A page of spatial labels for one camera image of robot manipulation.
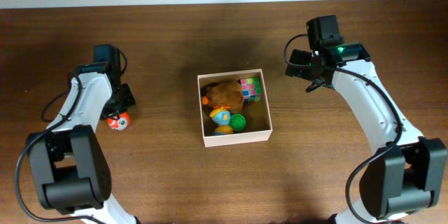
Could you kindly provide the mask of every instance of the open box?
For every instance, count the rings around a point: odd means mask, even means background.
[[[246,119],[246,127],[240,133],[223,136],[214,136],[213,132],[217,124],[211,120],[209,114],[212,108],[203,106],[202,96],[205,95],[204,88],[208,85],[219,84],[226,81],[239,81],[244,78],[259,78],[262,88],[262,98],[254,103],[244,103],[241,114]],[[197,76],[199,90],[199,107],[202,121],[202,137],[205,147],[224,146],[229,144],[251,143],[266,141],[272,133],[271,115],[267,103],[265,80],[261,69],[235,71],[228,73],[214,73]]]

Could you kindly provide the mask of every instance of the green ball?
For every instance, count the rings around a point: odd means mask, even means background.
[[[242,131],[246,126],[246,119],[240,114],[234,114],[230,118],[230,126],[234,131]]]

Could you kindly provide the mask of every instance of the red and white ball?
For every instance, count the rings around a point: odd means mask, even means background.
[[[129,115],[124,112],[120,114],[120,119],[107,118],[107,124],[112,130],[124,130],[131,123]]]

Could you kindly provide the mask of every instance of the wooden table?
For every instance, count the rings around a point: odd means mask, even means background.
[[[337,92],[306,94],[309,83],[285,76],[281,55],[306,21],[332,13],[346,42],[367,48],[407,118],[448,145],[448,0],[0,10],[2,222],[34,223],[13,191],[19,152],[29,133],[46,127],[41,109],[67,88],[66,74],[91,62],[93,45],[103,43],[128,56],[122,81],[137,106],[129,129],[100,122],[97,138],[113,194],[142,223],[304,223],[346,209],[345,182],[371,155],[368,141]],[[309,48],[306,39],[293,47]],[[204,148],[196,76],[259,68],[274,128],[269,141]],[[38,203],[26,160],[21,184],[33,211],[59,216]],[[445,171],[438,206],[406,220],[447,218]]]

